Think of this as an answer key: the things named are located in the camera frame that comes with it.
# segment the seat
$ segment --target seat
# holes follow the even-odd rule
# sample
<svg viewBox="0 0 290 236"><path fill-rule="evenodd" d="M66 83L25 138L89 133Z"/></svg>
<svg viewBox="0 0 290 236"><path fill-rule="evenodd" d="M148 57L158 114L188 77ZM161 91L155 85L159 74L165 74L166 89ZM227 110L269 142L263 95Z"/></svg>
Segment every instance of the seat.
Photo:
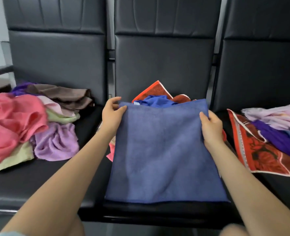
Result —
<svg viewBox="0 0 290 236"><path fill-rule="evenodd" d="M171 95L206 98L221 0L115 0L115 92L131 102L157 80ZM113 220L222 228L227 202L105 201Z"/></svg>
<svg viewBox="0 0 290 236"><path fill-rule="evenodd" d="M3 0L16 82L89 88L96 106L80 111L80 147L94 135L107 100L105 0ZM33 160L0 172L0 212L15 212L66 161ZM82 203L107 185L100 165Z"/></svg>
<svg viewBox="0 0 290 236"><path fill-rule="evenodd" d="M233 132L227 108L290 104L290 0L228 0L211 109ZM290 177L255 174L290 209Z"/></svg>

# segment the pile of cloths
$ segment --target pile of cloths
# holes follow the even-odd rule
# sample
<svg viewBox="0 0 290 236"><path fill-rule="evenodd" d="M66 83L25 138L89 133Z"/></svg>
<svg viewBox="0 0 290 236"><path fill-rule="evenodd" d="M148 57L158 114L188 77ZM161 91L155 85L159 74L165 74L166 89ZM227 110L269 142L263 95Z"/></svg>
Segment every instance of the pile of cloths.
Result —
<svg viewBox="0 0 290 236"><path fill-rule="evenodd" d="M172 97L157 81L127 105L116 139L105 198L129 203L228 201L202 138L205 99Z"/></svg>
<svg viewBox="0 0 290 236"><path fill-rule="evenodd" d="M252 172L290 177L290 105L228 109L240 161Z"/></svg>
<svg viewBox="0 0 290 236"><path fill-rule="evenodd" d="M27 82L0 93L0 170L34 157L73 157L79 151L73 122L93 105L88 89Z"/></svg>

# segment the black leather backrest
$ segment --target black leather backrest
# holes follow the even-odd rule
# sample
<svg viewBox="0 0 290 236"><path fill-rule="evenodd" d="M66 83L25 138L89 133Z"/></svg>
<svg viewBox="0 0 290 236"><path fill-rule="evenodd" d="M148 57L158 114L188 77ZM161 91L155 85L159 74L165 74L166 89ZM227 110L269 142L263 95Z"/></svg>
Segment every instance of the black leather backrest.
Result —
<svg viewBox="0 0 290 236"><path fill-rule="evenodd" d="M3 0L16 79L107 100L105 0Z"/></svg>
<svg viewBox="0 0 290 236"><path fill-rule="evenodd" d="M206 97L221 0L115 0L116 95L156 80L171 95Z"/></svg>
<svg viewBox="0 0 290 236"><path fill-rule="evenodd" d="M290 0L228 0L211 107L290 104Z"/></svg>

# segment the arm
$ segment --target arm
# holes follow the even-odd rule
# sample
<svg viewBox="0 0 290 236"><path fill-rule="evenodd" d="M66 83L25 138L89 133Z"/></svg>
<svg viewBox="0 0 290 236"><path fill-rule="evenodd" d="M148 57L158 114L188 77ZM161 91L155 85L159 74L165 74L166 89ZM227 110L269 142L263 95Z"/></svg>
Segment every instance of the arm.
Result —
<svg viewBox="0 0 290 236"><path fill-rule="evenodd" d="M229 190L250 235L290 235L290 210L258 181L222 141L222 122L200 113L205 146Z"/></svg>
<svg viewBox="0 0 290 236"><path fill-rule="evenodd" d="M1 232L66 235L126 111L126 106L114 111L119 107L114 102L119 99L107 101L100 131L31 196Z"/></svg>

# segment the person's left hand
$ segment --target person's left hand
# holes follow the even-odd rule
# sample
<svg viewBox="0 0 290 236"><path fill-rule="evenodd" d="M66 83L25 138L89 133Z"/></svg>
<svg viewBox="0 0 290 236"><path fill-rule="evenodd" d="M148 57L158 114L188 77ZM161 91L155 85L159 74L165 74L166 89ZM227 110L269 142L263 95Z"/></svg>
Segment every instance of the person's left hand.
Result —
<svg viewBox="0 0 290 236"><path fill-rule="evenodd" d="M102 129L110 131L113 137L115 136L117 129L120 125L122 115L125 113L127 106L119 108L116 104L121 97L114 97L107 101L103 111L102 111Z"/></svg>

